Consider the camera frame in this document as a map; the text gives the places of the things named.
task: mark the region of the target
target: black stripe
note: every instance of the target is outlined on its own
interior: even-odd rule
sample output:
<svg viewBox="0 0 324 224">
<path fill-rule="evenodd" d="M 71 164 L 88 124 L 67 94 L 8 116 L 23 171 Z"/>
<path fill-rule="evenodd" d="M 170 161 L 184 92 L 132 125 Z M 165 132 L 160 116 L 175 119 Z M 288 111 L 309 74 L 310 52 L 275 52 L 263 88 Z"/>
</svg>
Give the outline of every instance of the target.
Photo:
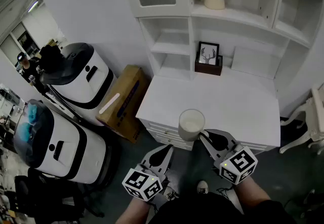
<svg viewBox="0 0 324 224">
<path fill-rule="evenodd" d="M 59 157 L 60 157 L 60 154 L 61 154 L 61 151 L 62 151 L 62 148 L 63 148 L 63 144 L 64 144 L 64 141 L 59 141 L 56 145 L 56 150 L 54 152 L 54 156 L 53 158 L 58 161 L 59 160 Z"/>
<path fill-rule="evenodd" d="M 69 173 L 62 178 L 73 179 L 73 178 L 75 178 L 77 172 L 79 171 L 79 168 L 80 168 L 80 165 L 81 165 L 81 162 L 83 159 L 83 155 L 85 154 L 85 150 L 86 150 L 86 146 L 87 146 L 87 134 L 80 126 L 75 124 L 73 121 L 70 121 L 70 120 L 68 120 L 68 121 L 71 122 L 76 127 L 77 131 L 79 132 L 80 140 L 79 140 L 79 144 L 76 149 L 73 163 L 71 165 L 71 169 L 70 169 Z"/>
<path fill-rule="evenodd" d="M 52 88 L 57 93 L 60 94 L 60 97 L 62 97 L 62 99 L 68 101 L 69 103 L 71 103 L 73 105 L 76 105 L 76 106 L 78 106 L 80 108 L 84 108 L 84 109 L 94 109 L 94 108 L 96 108 L 100 104 L 101 100 L 106 95 L 107 90 L 110 87 L 110 84 L 111 84 L 112 80 L 113 80 L 113 73 L 112 73 L 111 70 L 109 70 L 108 75 L 107 75 L 105 81 L 103 82 L 103 84 L 101 85 L 99 91 L 97 92 L 97 94 L 95 95 L 95 97 L 90 102 L 87 102 L 87 103 L 80 103 L 80 102 L 73 101 L 73 100 L 71 100 L 69 98 L 66 98 L 63 95 L 61 95 L 59 92 L 57 92 L 57 90 L 55 90 L 53 88 L 53 86 L 52 86 Z"/>
<path fill-rule="evenodd" d="M 92 69 L 90 70 L 90 72 L 87 74 L 86 79 L 88 82 L 93 77 L 93 75 L 96 73 L 97 69 L 98 68 L 96 66 L 93 66 Z"/>
</svg>

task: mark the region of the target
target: white robot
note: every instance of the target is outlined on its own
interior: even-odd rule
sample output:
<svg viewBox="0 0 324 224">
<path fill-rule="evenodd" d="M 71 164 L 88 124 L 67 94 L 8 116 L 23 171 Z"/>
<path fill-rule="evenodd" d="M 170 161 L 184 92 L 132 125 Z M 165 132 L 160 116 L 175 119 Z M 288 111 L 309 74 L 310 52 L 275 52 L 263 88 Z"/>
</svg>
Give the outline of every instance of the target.
<svg viewBox="0 0 324 224">
<path fill-rule="evenodd" d="M 248 147 L 243 147 L 227 132 L 215 129 L 203 130 L 199 134 L 219 176 L 234 185 L 251 175 L 258 163 L 257 158 Z M 166 172 L 171 164 L 172 145 L 158 147 L 145 155 L 135 169 L 131 169 L 123 180 L 127 192 L 144 201 L 151 200 L 167 185 Z"/>
</svg>

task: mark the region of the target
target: white shelf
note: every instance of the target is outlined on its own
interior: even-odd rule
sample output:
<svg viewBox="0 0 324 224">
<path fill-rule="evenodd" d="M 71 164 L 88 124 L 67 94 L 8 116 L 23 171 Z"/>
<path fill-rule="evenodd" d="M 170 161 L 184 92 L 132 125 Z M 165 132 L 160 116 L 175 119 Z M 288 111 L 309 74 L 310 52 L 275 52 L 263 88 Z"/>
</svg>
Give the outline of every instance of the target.
<svg viewBox="0 0 324 224">
<path fill-rule="evenodd" d="M 162 32 L 151 48 L 152 52 L 189 55 L 189 33 Z"/>
<path fill-rule="evenodd" d="M 287 23 L 284 23 L 283 21 L 278 20 L 275 29 L 279 32 L 288 35 L 290 38 L 298 41 L 299 43 L 306 45 L 307 47 L 310 46 L 309 40 L 306 37 L 306 35 L 292 25 L 289 25 Z"/>
<path fill-rule="evenodd" d="M 222 19 L 270 30 L 266 21 L 261 15 L 231 8 L 226 8 L 224 10 L 212 10 L 208 9 L 204 5 L 194 5 L 191 11 L 191 16 Z"/>
<path fill-rule="evenodd" d="M 190 57 L 168 54 L 158 72 L 158 75 L 190 80 Z"/>
</svg>

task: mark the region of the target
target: human arm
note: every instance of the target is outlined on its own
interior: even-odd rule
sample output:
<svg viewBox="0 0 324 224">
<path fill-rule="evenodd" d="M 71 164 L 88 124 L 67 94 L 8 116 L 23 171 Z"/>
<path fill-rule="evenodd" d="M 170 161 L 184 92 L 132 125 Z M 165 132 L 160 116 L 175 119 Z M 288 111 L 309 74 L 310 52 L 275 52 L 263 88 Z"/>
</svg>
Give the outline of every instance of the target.
<svg viewBox="0 0 324 224">
<path fill-rule="evenodd" d="M 150 205 L 134 197 L 116 224 L 145 224 L 149 210 Z"/>
<path fill-rule="evenodd" d="M 244 209 L 252 209 L 263 201 L 271 200 L 269 195 L 249 176 L 234 188 Z"/>
<path fill-rule="evenodd" d="M 282 204 L 271 201 L 269 195 L 250 176 L 234 190 L 250 223 L 260 223 L 262 220 L 263 224 L 296 224 Z"/>
</svg>

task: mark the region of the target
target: white bookshelf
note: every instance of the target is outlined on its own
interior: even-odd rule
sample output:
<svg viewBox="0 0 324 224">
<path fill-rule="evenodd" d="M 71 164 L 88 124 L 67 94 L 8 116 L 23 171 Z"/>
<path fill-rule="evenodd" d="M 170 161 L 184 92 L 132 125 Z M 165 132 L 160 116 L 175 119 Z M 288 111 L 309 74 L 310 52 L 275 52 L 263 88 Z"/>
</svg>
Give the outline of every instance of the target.
<svg viewBox="0 0 324 224">
<path fill-rule="evenodd" d="M 162 32 L 151 48 L 152 52 L 188 55 L 189 33 Z"/>
<path fill-rule="evenodd" d="M 193 6 L 191 16 L 227 20 L 256 26 L 262 29 L 268 28 L 266 20 L 261 15 L 232 8 L 226 8 L 224 10 L 211 10 L 204 5 L 195 4 Z"/>
<path fill-rule="evenodd" d="M 323 12 L 323 0 L 225 0 L 220 11 L 206 8 L 203 0 L 129 1 L 155 75 L 193 81 L 198 42 L 206 41 L 220 45 L 228 67 L 236 47 L 260 52 L 242 61 L 252 67 L 262 58 L 271 65 L 270 78 L 277 69 L 273 82 L 281 94 L 307 57 Z"/>
<path fill-rule="evenodd" d="M 323 0 L 279 0 L 274 29 L 310 47 L 321 19 Z"/>
</svg>

